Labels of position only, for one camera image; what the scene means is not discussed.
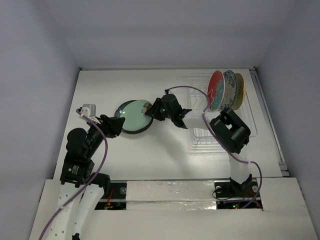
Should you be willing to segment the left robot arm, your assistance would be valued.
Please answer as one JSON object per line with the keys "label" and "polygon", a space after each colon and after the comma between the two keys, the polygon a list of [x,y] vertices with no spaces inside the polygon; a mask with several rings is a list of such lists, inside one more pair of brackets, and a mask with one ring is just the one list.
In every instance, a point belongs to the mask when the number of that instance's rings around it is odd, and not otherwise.
{"label": "left robot arm", "polygon": [[93,172],[92,157],[101,143],[120,135],[123,117],[79,115],[89,130],[75,128],[67,135],[66,155],[59,178],[56,212],[42,230],[41,240],[79,240],[99,200],[112,195],[110,176]]}

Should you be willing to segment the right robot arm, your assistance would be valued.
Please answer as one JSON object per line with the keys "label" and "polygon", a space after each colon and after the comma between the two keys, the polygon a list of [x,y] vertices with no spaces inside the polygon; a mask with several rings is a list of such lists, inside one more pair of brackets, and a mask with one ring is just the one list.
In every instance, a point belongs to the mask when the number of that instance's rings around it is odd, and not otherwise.
{"label": "right robot arm", "polygon": [[217,117],[208,120],[204,110],[182,108],[176,96],[169,93],[153,104],[145,103],[141,112],[158,121],[170,119],[178,128],[208,130],[228,153],[231,192],[242,196],[248,191],[253,177],[249,162],[240,153],[249,143],[251,130],[231,108],[225,108]]}

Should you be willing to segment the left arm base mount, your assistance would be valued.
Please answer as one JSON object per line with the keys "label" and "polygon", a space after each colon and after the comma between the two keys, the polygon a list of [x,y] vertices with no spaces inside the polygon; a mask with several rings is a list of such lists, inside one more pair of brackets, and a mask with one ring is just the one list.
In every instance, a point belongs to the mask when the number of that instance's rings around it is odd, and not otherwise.
{"label": "left arm base mount", "polygon": [[127,182],[112,181],[111,190],[97,203],[95,210],[117,211],[127,209]]}

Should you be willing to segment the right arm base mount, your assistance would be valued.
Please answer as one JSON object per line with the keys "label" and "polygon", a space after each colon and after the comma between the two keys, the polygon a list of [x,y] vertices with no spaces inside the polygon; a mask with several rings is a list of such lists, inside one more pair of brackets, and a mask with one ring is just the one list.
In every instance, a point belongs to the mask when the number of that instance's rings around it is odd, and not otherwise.
{"label": "right arm base mount", "polygon": [[212,197],[215,199],[218,210],[263,209],[260,183],[257,179],[245,182],[244,187],[237,186],[236,182],[218,180],[214,182]]}

